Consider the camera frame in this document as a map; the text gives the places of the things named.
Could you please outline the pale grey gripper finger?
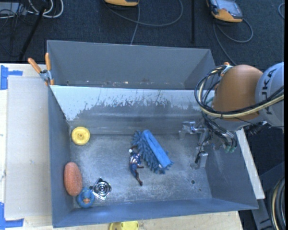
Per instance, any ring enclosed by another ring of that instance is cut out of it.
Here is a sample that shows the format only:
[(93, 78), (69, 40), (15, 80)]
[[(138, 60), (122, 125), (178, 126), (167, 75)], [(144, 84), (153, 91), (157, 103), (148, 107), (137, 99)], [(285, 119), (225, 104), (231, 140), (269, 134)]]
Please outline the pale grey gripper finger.
[(200, 151), (196, 155), (195, 161), (191, 163), (192, 169), (200, 169), (204, 168), (206, 166), (206, 161), (208, 158), (208, 153), (205, 151)]
[(179, 130), (179, 139), (184, 139), (186, 134), (195, 134), (197, 132), (195, 124), (195, 121), (182, 122), (181, 130)]

